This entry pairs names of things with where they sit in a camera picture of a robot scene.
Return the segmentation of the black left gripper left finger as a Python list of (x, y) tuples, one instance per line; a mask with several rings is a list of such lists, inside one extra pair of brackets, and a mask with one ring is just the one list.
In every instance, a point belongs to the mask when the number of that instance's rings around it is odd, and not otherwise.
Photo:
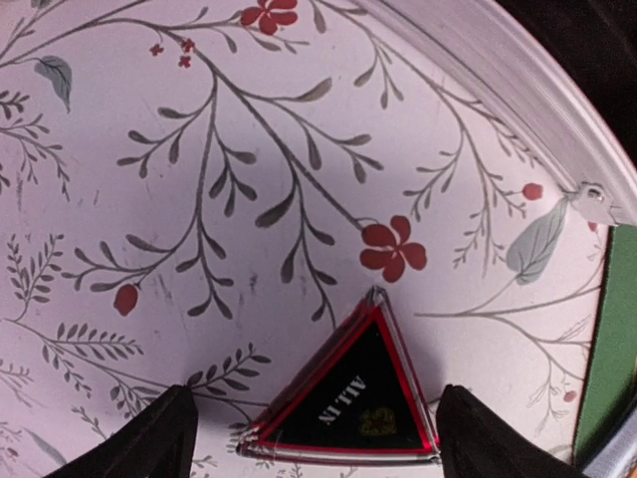
[(186, 478), (198, 429), (192, 390), (173, 385), (104, 443), (49, 478)]

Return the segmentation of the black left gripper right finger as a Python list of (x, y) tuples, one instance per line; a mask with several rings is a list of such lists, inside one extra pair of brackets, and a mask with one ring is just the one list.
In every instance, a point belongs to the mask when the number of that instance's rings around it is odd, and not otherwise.
[(462, 385), (447, 385), (437, 411), (443, 473), (454, 478), (581, 477), (511, 428)]

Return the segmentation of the black triangular all-in marker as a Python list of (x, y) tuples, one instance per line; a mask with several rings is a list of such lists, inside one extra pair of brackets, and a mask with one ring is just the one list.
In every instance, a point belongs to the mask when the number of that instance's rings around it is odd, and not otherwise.
[(434, 421), (384, 289), (367, 291), (236, 451), (315, 465), (439, 463)]

